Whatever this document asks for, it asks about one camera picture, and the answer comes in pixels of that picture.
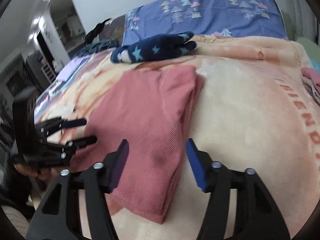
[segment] peach blanket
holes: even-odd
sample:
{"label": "peach blanket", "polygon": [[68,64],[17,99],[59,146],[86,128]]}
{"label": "peach blanket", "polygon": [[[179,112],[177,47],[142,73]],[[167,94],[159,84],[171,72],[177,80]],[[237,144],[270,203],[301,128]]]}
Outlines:
{"label": "peach blanket", "polygon": [[[303,47],[268,37],[194,37],[193,55],[142,64],[110,62],[79,72],[75,81],[44,112],[42,119],[90,118],[103,95],[128,69],[194,65],[206,83],[191,119],[189,137],[213,160],[229,169],[254,168],[273,195],[293,237],[316,206],[320,178],[320,108],[305,91],[300,69],[311,67]],[[66,142],[83,129],[55,134]],[[193,240],[201,227],[209,195],[196,186],[185,158],[167,220],[153,223],[108,199],[120,239]],[[232,192],[226,237],[232,235],[236,194]],[[80,192],[84,236],[90,237],[84,194]]]}

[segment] blue gripper pad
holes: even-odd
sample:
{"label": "blue gripper pad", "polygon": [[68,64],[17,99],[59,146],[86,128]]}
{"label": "blue gripper pad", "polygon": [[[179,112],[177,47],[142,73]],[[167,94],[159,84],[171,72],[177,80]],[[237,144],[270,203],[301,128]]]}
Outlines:
{"label": "blue gripper pad", "polygon": [[190,138],[187,140],[186,143],[186,152],[189,159],[189,163],[191,165],[193,175],[195,176],[197,185],[199,188],[202,189],[203,192],[206,191],[207,188],[207,181],[205,179],[205,169],[202,166],[202,163],[199,159],[199,154],[202,152],[199,152],[195,143]]}

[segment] silver bolt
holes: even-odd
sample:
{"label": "silver bolt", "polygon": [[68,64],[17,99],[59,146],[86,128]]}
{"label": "silver bolt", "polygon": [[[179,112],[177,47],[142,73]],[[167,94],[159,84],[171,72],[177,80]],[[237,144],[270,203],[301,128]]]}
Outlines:
{"label": "silver bolt", "polygon": [[211,166],[215,169],[219,169],[219,168],[221,168],[222,164],[221,164],[221,162],[213,162],[213,163],[211,163]]}
{"label": "silver bolt", "polygon": [[70,173],[69,170],[62,170],[62,171],[60,172],[60,174],[61,174],[62,176],[67,176],[69,173]]}
{"label": "silver bolt", "polygon": [[247,168],[247,169],[245,170],[245,172],[246,172],[247,174],[249,174],[249,175],[254,175],[254,174],[256,173],[256,171],[255,171],[254,169],[252,169],[252,168]]}
{"label": "silver bolt", "polygon": [[93,168],[94,169],[101,169],[103,167],[103,163],[95,163],[94,165],[93,165]]}

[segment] ribbed fabric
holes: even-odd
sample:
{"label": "ribbed fabric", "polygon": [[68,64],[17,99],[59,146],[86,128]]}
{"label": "ribbed fabric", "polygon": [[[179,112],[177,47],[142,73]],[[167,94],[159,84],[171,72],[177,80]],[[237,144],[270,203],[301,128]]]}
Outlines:
{"label": "ribbed fabric", "polygon": [[78,151],[71,168],[87,169],[115,151],[122,139],[129,156],[111,197],[133,213],[163,223],[176,190],[191,112],[202,76],[194,66],[124,72],[85,128],[94,146]]}

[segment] navy blue folded cloth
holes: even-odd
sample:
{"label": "navy blue folded cloth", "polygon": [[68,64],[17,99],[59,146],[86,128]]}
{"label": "navy blue folded cloth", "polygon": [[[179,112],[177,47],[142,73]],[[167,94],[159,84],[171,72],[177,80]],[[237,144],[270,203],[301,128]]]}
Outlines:
{"label": "navy blue folded cloth", "polygon": [[137,63],[180,57],[196,48],[196,42],[189,41],[192,37],[192,32],[158,34],[130,46],[116,48],[110,60],[114,63]]}

